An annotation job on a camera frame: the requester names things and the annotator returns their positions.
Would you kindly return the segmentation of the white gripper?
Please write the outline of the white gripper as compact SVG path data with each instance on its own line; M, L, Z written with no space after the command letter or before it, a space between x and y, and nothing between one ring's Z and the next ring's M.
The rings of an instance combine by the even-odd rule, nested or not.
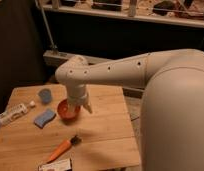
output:
M67 85L67 103L72 106L83 106L90 114L93 113L88 91L85 85Z

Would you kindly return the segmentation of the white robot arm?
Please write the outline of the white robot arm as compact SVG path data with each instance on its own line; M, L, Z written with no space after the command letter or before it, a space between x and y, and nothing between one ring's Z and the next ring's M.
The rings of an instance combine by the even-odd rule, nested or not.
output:
M142 170L204 171L204 51L150 52L94 65L76 55L55 76L72 108L91 108L88 84L142 88Z

